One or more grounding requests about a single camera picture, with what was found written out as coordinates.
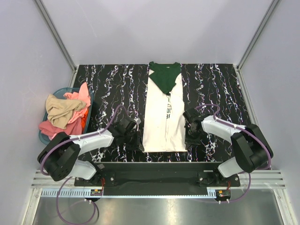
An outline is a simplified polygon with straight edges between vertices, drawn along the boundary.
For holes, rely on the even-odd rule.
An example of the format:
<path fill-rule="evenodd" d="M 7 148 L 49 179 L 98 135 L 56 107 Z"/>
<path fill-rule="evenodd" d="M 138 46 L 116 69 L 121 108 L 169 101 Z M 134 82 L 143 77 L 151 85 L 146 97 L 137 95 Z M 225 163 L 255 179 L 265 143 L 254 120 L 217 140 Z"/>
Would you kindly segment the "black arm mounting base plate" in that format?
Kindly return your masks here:
<path fill-rule="evenodd" d="M 75 186 L 113 190 L 179 190 L 196 191 L 200 188 L 238 188 L 240 179 L 235 174 L 219 179 L 215 172 L 217 162 L 158 162 L 158 163 L 97 163 L 103 170 L 104 179 L 96 185 L 75 178 Z"/>

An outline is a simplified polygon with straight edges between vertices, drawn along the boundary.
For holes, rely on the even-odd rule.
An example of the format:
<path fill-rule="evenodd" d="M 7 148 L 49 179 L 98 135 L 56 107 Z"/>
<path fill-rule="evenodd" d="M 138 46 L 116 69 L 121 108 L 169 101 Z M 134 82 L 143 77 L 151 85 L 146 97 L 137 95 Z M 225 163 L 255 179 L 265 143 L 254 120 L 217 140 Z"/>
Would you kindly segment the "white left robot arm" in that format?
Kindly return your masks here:
<path fill-rule="evenodd" d="M 103 170 L 93 162 L 79 160 L 79 156 L 98 148 L 125 145 L 143 151 L 139 118 L 125 117 L 95 132 L 83 135 L 58 133 L 37 157 L 41 171 L 54 181 L 75 177 L 95 186 L 104 179 Z"/>

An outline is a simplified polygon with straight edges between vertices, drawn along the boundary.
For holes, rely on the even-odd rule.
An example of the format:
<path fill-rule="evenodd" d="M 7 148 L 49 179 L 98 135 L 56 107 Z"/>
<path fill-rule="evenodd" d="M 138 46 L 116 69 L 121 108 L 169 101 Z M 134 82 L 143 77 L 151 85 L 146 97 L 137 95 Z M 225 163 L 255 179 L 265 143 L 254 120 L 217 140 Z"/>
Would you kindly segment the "cream and green t-shirt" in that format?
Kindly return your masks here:
<path fill-rule="evenodd" d="M 185 152 L 181 64 L 149 63 L 142 144 L 145 152 Z"/>

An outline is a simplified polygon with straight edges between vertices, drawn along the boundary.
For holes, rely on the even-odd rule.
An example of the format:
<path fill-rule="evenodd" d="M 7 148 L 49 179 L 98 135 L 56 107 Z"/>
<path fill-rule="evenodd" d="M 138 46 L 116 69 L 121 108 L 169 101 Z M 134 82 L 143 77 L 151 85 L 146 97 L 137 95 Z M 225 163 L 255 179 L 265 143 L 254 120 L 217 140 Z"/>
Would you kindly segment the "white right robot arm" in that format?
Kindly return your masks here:
<path fill-rule="evenodd" d="M 223 186 L 235 174 L 270 168 L 273 152 L 257 125 L 230 123 L 215 115 L 199 113 L 194 108 L 186 110 L 183 117 L 187 123 L 187 148 L 199 146 L 205 134 L 215 135 L 231 144 L 234 157 L 217 167 L 213 173 L 215 184 Z"/>

